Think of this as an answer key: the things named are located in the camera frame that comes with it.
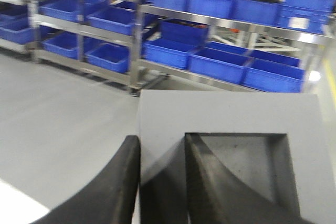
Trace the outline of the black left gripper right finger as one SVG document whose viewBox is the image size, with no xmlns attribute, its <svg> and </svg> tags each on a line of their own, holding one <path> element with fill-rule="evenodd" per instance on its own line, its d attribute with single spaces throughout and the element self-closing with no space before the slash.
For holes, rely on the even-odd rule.
<svg viewBox="0 0 336 224">
<path fill-rule="evenodd" d="M 185 134 L 184 152 L 191 223 L 308 223 L 242 182 L 200 134 Z"/>
</svg>

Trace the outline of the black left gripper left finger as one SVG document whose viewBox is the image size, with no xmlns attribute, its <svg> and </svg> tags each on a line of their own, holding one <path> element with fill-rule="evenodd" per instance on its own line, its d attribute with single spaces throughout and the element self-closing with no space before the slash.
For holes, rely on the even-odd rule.
<svg viewBox="0 0 336 224">
<path fill-rule="evenodd" d="M 140 180 L 140 141 L 128 135 L 85 187 L 35 223 L 131 223 Z"/>
</svg>

